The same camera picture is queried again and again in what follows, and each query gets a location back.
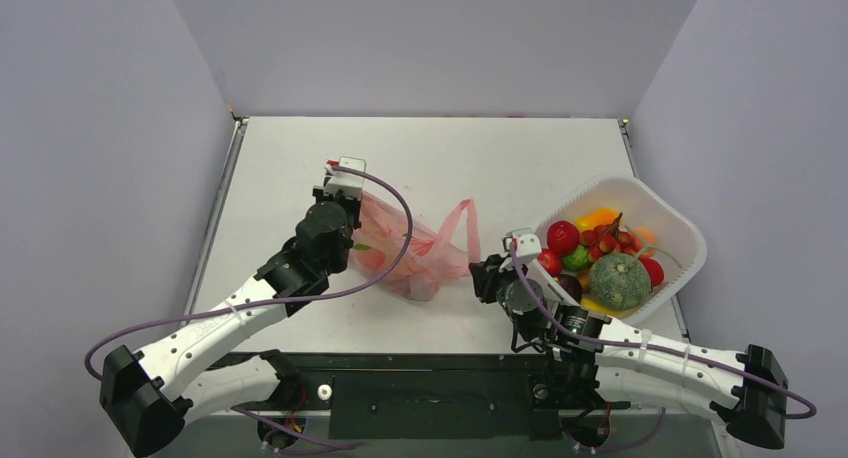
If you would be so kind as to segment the pink plastic bag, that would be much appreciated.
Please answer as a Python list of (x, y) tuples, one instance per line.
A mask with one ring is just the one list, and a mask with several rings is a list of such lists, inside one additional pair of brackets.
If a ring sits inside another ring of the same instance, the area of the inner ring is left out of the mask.
[[(362, 226), (354, 232), (354, 244), (381, 249), (388, 265), (406, 240), (408, 222), (403, 210), (365, 192), (360, 212)], [(368, 278), (353, 258), (353, 267)], [(461, 201), (436, 231), (416, 221), (412, 238), (400, 263), (379, 285), (408, 300), (429, 301), (440, 288), (470, 276), (468, 265), (481, 260), (478, 214), (472, 199)]]

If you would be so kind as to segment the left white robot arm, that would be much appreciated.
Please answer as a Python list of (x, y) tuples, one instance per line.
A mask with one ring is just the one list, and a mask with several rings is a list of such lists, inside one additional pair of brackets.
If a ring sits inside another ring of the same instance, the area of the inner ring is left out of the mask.
[(150, 457), (191, 422), (233, 406), (291, 405), (298, 380), (278, 351), (235, 365), (215, 364), (257, 332), (325, 297), (346, 270), (361, 222), (362, 188), (327, 183), (295, 234), (213, 309), (179, 318), (181, 328), (133, 351), (121, 345), (94, 376), (99, 403), (135, 457)]

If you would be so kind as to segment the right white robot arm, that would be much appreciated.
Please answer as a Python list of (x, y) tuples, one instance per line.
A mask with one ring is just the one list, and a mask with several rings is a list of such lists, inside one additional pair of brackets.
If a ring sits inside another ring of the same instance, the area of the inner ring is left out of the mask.
[(475, 296), (498, 304), (525, 347), (544, 354), (538, 380), (578, 406), (647, 404), (700, 416), (739, 441), (785, 446), (788, 379), (774, 353), (696, 347), (578, 306), (544, 300), (504, 256), (468, 266)]

